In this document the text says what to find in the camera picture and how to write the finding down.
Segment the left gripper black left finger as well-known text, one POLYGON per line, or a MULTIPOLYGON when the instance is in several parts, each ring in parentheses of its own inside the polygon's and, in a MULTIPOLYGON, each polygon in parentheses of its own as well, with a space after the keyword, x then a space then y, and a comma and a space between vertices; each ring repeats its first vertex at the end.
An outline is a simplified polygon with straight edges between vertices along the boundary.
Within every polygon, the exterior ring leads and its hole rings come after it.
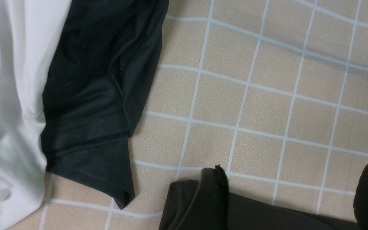
POLYGON ((177 230, 227 230, 229 182, 220 165, 179 186, 177 230))

